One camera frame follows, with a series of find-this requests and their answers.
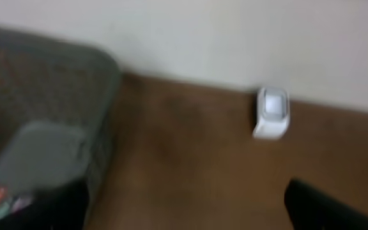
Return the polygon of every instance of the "small white box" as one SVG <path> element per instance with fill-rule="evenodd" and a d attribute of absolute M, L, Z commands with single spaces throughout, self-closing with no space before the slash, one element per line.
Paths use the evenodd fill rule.
<path fill-rule="evenodd" d="M 289 126 L 289 96 L 278 88 L 261 88 L 257 96 L 256 126 L 253 136 L 279 139 Z"/>

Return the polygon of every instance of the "brown carpet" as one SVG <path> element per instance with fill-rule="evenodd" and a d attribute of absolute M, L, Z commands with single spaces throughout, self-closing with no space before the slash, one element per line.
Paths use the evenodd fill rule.
<path fill-rule="evenodd" d="M 368 215 L 368 114 L 293 102 L 286 136 L 259 141 L 251 101 L 126 77 L 116 155 L 88 229 L 292 229 L 292 177 Z"/>

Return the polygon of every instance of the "white wall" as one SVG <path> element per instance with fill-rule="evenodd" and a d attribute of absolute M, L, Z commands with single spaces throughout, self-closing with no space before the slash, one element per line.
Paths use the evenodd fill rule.
<path fill-rule="evenodd" d="M 0 24 L 176 80 L 368 110 L 368 0 L 0 0 Z"/>

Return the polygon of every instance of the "brown floor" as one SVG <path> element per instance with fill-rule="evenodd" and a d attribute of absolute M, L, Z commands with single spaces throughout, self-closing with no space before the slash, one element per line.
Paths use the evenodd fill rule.
<path fill-rule="evenodd" d="M 126 77 L 117 153 L 88 229 L 292 229 L 292 177 L 368 214 L 368 114 L 293 102 L 286 136 L 259 141 L 251 101 Z"/>

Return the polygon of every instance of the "black object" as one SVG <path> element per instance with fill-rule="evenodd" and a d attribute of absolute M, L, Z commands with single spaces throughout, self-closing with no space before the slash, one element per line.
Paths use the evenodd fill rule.
<path fill-rule="evenodd" d="M 295 230 L 368 230 L 368 217 L 299 180 L 291 180 L 284 201 Z"/>
<path fill-rule="evenodd" d="M 76 181 L 0 220 L 0 230 L 81 230 L 88 203 L 86 183 Z"/>

